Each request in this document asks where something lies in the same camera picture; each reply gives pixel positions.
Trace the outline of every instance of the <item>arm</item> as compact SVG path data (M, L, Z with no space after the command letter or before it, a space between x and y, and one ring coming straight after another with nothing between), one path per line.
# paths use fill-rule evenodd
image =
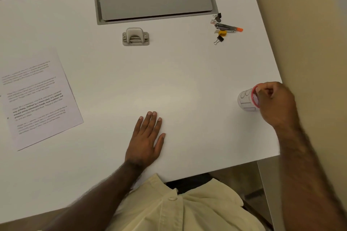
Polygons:
M344 210L300 126L293 94L279 82L259 84L256 92L260 112L280 143L286 230L347 230Z
M122 199L131 186L158 157L163 147L165 134L161 134L157 144L162 119L157 124L156 112L148 112L145 120L141 116L135 126L124 164L109 178L105 179L66 211L53 220L44 231L102 231L108 226Z

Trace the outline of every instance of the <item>person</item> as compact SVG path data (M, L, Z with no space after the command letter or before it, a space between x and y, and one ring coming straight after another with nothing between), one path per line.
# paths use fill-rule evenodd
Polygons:
M347 230L345 212L300 126L293 94L279 82L258 84L256 94L279 140L286 230ZM177 195L154 175L129 193L163 147L165 133L154 145L162 124L156 120L156 112L140 117L123 165L42 230L264 230L240 197L215 179Z

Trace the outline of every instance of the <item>person's right arm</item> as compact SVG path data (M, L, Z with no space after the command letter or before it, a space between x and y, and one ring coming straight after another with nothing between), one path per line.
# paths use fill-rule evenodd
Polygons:
M287 231L347 230L346 214L300 126L290 90L279 82L258 84L264 120L280 144L282 208Z

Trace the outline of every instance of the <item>person's left hand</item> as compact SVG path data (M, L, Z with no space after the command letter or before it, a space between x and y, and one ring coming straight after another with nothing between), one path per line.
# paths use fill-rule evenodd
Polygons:
M154 146L162 119L159 118L157 124L155 124L157 113L149 111L143 123L142 120L142 116L137 120L128 150L125 153L125 162L130 162L145 169L159 157L164 144L165 133L159 136L157 144Z

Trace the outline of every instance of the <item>gray metal panel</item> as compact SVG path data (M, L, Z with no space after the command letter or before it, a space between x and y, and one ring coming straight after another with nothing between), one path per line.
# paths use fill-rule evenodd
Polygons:
M215 0L95 0L99 25L217 14Z

